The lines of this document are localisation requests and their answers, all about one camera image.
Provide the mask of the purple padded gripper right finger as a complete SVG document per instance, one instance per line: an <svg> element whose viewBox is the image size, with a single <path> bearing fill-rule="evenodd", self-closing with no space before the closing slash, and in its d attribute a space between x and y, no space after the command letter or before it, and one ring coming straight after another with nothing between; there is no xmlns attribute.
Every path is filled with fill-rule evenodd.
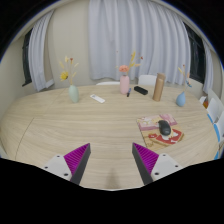
<svg viewBox="0 0 224 224"><path fill-rule="evenodd" d="M132 154L145 185L182 169L168 154L157 154L137 143L132 144Z"/></svg>

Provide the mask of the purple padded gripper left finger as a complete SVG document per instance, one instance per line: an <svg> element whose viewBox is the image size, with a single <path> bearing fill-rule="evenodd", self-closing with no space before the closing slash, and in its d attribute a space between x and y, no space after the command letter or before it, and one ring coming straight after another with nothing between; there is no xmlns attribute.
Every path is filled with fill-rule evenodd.
<svg viewBox="0 0 224 224"><path fill-rule="evenodd" d="M43 166L43 170L79 185L90 154L90 144L87 143L66 155L54 156Z"/></svg>

